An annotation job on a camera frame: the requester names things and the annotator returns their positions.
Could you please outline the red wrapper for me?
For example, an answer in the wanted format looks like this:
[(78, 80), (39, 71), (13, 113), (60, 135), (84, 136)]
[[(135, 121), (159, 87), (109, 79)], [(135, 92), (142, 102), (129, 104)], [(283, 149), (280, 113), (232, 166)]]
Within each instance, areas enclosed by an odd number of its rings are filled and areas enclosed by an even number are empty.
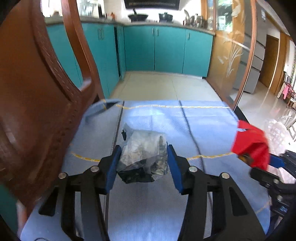
[(265, 132), (243, 120), (238, 121), (231, 152), (252, 168), (266, 171), (270, 162)]

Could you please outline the clear bag dark scraps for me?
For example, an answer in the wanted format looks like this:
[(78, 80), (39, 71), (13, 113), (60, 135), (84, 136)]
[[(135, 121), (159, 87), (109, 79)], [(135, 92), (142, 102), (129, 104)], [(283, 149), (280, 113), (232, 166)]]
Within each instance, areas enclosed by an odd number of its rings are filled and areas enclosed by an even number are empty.
[(137, 130), (125, 124), (121, 134), (124, 143), (116, 171), (124, 183), (150, 183), (169, 172), (164, 133)]

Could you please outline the carved wooden chair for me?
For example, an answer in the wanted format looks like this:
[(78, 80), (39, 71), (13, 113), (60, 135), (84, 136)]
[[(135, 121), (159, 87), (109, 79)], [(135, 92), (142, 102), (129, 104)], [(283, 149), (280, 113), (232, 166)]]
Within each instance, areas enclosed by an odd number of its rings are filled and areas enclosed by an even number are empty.
[(27, 218), (57, 178), (84, 112), (104, 95), (75, 1), (62, 1), (62, 14), (81, 87), (57, 58), (40, 2), (8, 1), (7, 7), (1, 23), (1, 183)]

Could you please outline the grey refrigerator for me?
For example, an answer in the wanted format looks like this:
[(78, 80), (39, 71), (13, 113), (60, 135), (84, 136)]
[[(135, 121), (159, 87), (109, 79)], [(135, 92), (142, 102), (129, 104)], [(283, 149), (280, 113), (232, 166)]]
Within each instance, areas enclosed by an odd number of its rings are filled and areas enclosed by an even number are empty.
[[(247, 60), (249, 56), (249, 49), (252, 37), (252, 13), (250, 1), (245, 1), (245, 29), (244, 29), (244, 42), (245, 46), (242, 49), (242, 55), (240, 56), (240, 63), (236, 74), (236, 79), (233, 84), (233, 88), (238, 90), (241, 85), (241, 80), (244, 76)], [(244, 88), (247, 93), (253, 94), (260, 76), (260, 72), (263, 65), (266, 47), (266, 36), (267, 36), (267, 24), (266, 15), (264, 9), (256, 4), (256, 19), (257, 19), (257, 34), (254, 49), (254, 57), (252, 66), (250, 69), (249, 76)]]

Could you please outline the brown interior door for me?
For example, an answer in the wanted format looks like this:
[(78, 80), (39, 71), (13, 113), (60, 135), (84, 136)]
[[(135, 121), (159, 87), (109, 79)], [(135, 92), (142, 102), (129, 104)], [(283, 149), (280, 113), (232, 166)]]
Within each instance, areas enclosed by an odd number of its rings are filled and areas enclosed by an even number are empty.
[(267, 88), (269, 88), (273, 78), (274, 68), (278, 57), (278, 44), (278, 38), (271, 35), (266, 36), (265, 56), (259, 81)]

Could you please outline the teal lower cabinets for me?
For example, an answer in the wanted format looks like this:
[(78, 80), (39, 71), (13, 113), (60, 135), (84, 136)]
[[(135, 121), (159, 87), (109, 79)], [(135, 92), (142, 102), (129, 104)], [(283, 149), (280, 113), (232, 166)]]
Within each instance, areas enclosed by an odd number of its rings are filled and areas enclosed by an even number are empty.
[(213, 35), (162, 25), (82, 23), (105, 98), (127, 71), (206, 77)]

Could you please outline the glass sliding door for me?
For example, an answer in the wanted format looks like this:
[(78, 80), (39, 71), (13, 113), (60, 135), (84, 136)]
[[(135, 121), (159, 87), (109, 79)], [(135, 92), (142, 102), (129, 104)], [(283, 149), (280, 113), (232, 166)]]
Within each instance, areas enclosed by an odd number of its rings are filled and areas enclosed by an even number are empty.
[(257, 16), (255, 1), (207, 1), (208, 30), (213, 45), (206, 80), (222, 101), (236, 109), (254, 57)]

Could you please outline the steel pots on counter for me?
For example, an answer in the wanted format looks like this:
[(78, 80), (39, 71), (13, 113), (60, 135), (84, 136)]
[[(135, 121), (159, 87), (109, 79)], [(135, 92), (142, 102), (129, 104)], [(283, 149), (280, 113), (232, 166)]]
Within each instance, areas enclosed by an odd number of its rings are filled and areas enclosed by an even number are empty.
[(189, 16), (189, 13), (185, 9), (184, 13), (186, 15), (184, 25), (194, 28), (206, 28), (206, 20), (203, 16), (199, 16), (198, 14)]

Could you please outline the brown sauce bottle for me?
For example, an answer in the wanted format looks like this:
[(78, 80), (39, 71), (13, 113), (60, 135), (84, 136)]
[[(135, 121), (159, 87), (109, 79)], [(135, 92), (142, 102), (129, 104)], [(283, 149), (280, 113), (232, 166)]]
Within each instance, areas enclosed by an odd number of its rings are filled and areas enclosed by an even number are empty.
[(111, 12), (110, 16), (111, 16), (111, 19), (112, 19), (113, 21), (115, 21), (115, 14), (114, 14), (114, 12)]

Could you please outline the black wok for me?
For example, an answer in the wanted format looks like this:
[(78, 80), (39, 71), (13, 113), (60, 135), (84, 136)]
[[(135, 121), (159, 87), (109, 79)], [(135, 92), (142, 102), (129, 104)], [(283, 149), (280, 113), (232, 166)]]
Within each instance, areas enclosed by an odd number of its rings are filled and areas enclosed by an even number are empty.
[(145, 22), (148, 18), (147, 14), (138, 14), (135, 9), (133, 9), (133, 14), (128, 15), (131, 22)]

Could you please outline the white dish rack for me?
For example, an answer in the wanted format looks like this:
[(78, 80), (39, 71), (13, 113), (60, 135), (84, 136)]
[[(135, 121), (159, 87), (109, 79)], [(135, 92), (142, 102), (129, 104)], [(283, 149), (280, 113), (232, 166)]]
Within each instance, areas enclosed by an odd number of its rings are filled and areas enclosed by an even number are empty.
[(98, 1), (80, 0), (77, 1), (77, 6), (80, 16), (99, 17), (99, 6), (101, 4)]

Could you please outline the black cooking pot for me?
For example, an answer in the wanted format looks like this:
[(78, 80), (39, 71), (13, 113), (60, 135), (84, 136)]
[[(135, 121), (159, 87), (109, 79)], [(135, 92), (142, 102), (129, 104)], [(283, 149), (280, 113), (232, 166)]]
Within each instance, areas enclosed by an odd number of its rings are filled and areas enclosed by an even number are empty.
[(159, 21), (171, 23), (173, 21), (173, 16), (168, 13), (159, 14)]

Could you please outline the black range hood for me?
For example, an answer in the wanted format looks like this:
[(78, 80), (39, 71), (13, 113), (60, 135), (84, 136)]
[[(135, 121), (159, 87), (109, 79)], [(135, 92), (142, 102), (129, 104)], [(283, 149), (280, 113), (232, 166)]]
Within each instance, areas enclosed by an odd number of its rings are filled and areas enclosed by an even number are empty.
[(178, 10), (179, 0), (124, 0), (126, 9), (156, 8)]

